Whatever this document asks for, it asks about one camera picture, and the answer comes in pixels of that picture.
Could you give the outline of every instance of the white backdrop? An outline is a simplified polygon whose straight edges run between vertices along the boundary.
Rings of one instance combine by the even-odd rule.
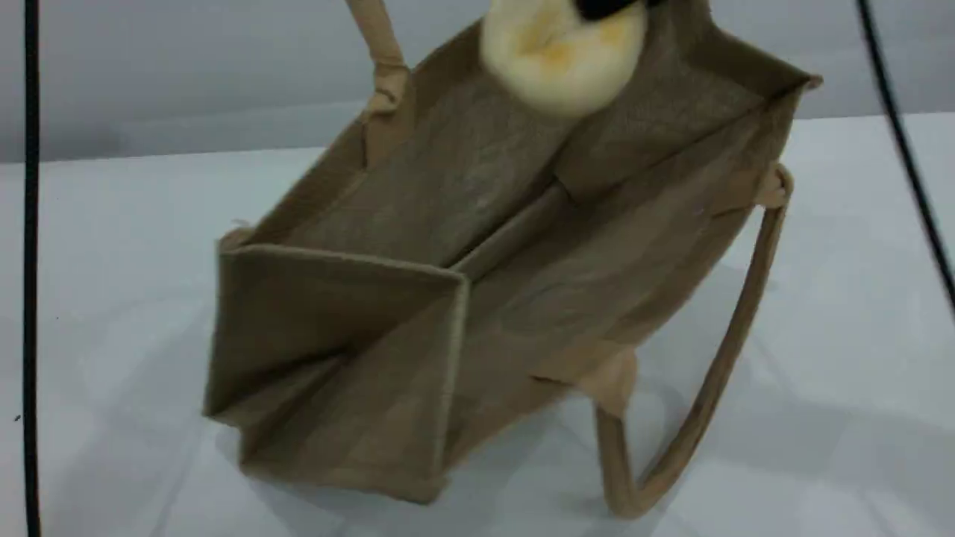
[[[907,112],[955,110],[955,2],[873,0]],[[388,0],[416,62],[488,0]],[[712,0],[825,75],[803,117],[878,112],[853,0]],[[370,88],[343,0],[44,0],[46,159],[325,145]],[[21,7],[0,2],[0,161],[22,152]]]

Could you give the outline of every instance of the burlap bag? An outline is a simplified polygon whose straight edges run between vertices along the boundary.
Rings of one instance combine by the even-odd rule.
[[[816,81],[719,31],[707,0],[670,0],[611,107],[543,118],[481,70],[479,23],[409,71],[381,0],[349,4],[374,96],[271,213],[222,239],[205,413],[241,429],[249,473],[425,503],[480,444],[579,389],[611,509],[642,514],[739,356],[792,191],[776,161]],[[726,337],[636,483],[633,349],[757,205]]]

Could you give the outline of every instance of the bag strap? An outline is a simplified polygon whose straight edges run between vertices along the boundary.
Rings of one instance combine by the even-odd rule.
[[[766,213],[763,215],[750,269],[746,274],[730,326],[707,371],[703,387],[700,388],[690,413],[663,456],[647,473],[643,483],[636,482],[630,468],[623,420],[608,412],[603,405],[595,404],[604,495],[610,510],[617,516],[636,518],[656,505],[686,469],[696,446],[710,425],[716,404],[723,395],[732,368],[743,349],[769,281],[770,267],[793,192],[793,178],[782,164],[776,165],[772,176],[778,178],[777,186],[761,188],[755,200],[757,204],[766,207]]]
[[[365,165],[372,166],[391,153],[414,129],[411,72],[394,36],[384,2],[347,2],[374,62],[374,94],[362,113]]]

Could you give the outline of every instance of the black cord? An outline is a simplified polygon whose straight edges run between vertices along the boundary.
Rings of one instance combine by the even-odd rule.
[[[915,163],[915,157],[908,142],[908,136],[905,134],[905,127],[899,117],[899,106],[896,104],[895,95],[892,92],[892,82],[889,79],[889,73],[885,68],[885,59],[882,57],[882,46],[879,39],[879,30],[876,27],[876,21],[872,16],[872,8],[868,0],[858,0],[859,19],[862,23],[865,45],[869,50],[869,60],[872,62],[872,72],[875,77],[876,86],[879,88],[879,97],[882,101],[882,108],[888,117],[889,124],[892,127],[892,135],[895,137],[896,148],[905,166],[905,176],[908,179],[912,189],[912,196],[919,206],[919,213],[922,216],[922,227],[928,242],[932,248],[932,257],[935,260],[936,268],[942,278],[945,292],[948,295],[948,306],[951,308],[952,317],[955,319],[955,281],[952,279],[952,266],[948,255],[945,252],[945,245],[942,241],[942,234],[939,232],[936,224],[935,213],[932,211],[932,205],[928,200],[925,187],[922,181],[922,175]]]
[[[40,486],[36,454],[36,281],[40,212],[39,0],[23,2],[24,120],[23,199],[23,478],[27,535],[40,537]]]

